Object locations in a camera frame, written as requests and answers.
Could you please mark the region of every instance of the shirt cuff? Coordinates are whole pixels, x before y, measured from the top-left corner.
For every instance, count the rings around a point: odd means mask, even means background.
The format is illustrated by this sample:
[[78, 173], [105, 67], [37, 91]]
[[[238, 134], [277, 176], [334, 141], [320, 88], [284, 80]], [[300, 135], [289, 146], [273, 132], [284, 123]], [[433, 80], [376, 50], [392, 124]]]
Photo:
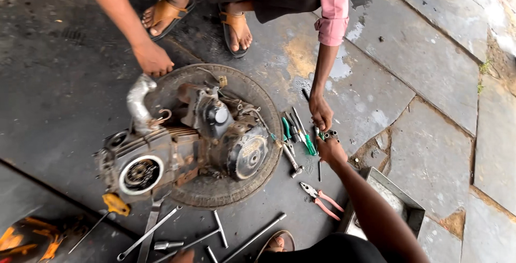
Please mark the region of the shirt cuff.
[[319, 18], [314, 26], [319, 31], [319, 42], [327, 46], [339, 46], [342, 41], [349, 18], [326, 19]]

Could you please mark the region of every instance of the red-handled pliers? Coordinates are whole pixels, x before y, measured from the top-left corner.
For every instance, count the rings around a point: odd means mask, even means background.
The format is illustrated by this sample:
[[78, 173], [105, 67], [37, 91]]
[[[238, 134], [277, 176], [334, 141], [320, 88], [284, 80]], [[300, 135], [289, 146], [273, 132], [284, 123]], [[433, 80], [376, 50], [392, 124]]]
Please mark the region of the red-handled pliers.
[[336, 219], [337, 221], [340, 220], [340, 218], [332, 213], [325, 205], [323, 205], [322, 201], [317, 198], [317, 196], [320, 196], [320, 198], [324, 199], [324, 200], [327, 200], [329, 201], [334, 207], [336, 207], [339, 211], [341, 212], [344, 212], [344, 209], [341, 208], [336, 202], [335, 200], [332, 200], [329, 196], [327, 196], [326, 194], [322, 193], [323, 191], [316, 191], [315, 188], [309, 186], [308, 184], [304, 183], [304, 182], [301, 182], [301, 187], [304, 189], [304, 191], [306, 191], [308, 194], [310, 194], [311, 197], [314, 198], [314, 203], [316, 205], [318, 205], [319, 207], [322, 208], [322, 210], [328, 214], [329, 216], [331, 216], [332, 218]]

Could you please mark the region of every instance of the spanner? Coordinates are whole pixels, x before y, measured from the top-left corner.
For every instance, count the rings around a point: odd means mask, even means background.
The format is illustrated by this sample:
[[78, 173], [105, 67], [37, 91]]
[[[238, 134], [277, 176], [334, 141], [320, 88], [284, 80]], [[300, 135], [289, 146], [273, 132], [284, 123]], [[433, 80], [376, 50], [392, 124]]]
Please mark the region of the spanner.
[[166, 220], [170, 219], [170, 217], [175, 214], [175, 212], [177, 212], [177, 210], [180, 210], [182, 209], [183, 207], [181, 206], [177, 206], [176, 208], [174, 208], [170, 213], [168, 213], [166, 216], [164, 216], [164, 218], [159, 221], [154, 227], [152, 227], [147, 233], [145, 233], [145, 235], [143, 235], [140, 239], [138, 239], [138, 241], [136, 241], [136, 243], [132, 244], [131, 247], [129, 247], [129, 249], [127, 249], [125, 252], [123, 253], [120, 253], [118, 254], [118, 257], [117, 257], [117, 261], [122, 261], [124, 260], [127, 255], [129, 255], [129, 253], [131, 253], [132, 250], [134, 250], [134, 248], [136, 248], [141, 242], [143, 242], [145, 240], [145, 238], [147, 236], [149, 236], [150, 234], [154, 233], [154, 231], [159, 227], [161, 226]]
[[[149, 214], [149, 219], [147, 220], [147, 227], [145, 227], [145, 233], [147, 233], [152, 227], [156, 225], [158, 222], [159, 210], [161, 209], [161, 204], [167, 195], [170, 194], [170, 191], [167, 192], [160, 200], [154, 200], [154, 197], [151, 196], [152, 207], [151, 214]], [[149, 257], [149, 251], [151, 250], [152, 244], [152, 236], [151, 233], [145, 240], [141, 243], [140, 253], [138, 254], [137, 263], [145, 263], [147, 262], [147, 257]]]

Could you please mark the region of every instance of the grass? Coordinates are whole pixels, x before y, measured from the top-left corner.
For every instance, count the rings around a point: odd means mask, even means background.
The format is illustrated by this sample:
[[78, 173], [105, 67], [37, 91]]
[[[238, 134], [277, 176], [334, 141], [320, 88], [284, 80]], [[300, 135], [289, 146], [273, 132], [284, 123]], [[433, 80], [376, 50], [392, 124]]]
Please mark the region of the grass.
[[487, 73], [487, 69], [488, 69], [489, 65], [491, 64], [491, 62], [492, 62], [492, 60], [488, 59], [488, 60], [486, 60], [486, 62], [484, 62], [478, 66], [478, 70], [481, 72], [481, 74]]
[[479, 81], [478, 85], [477, 85], [477, 92], [478, 92], [479, 95], [482, 92], [483, 88], [484, 88], [484, 86], [482, 85], [482, 81]]

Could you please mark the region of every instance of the motorcycle engine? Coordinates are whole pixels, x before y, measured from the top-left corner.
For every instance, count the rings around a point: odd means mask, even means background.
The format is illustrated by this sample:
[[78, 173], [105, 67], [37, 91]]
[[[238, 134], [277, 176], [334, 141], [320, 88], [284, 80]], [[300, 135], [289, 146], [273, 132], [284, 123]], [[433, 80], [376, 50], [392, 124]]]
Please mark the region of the motorcycle engine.
[[154, 118], [144, 97], [156, 82], [142, 74], [127, 95], [129, 129], [107, 137], [95, 154], [107, 192], [131, 203], [144, 200], [165, 184], [180, 187], [198, 175], [229, 176], [242, 181], [267, 157], [268, 128], [260, 108], [219, 96], [213, 85], [182, 84], [182, 103]]

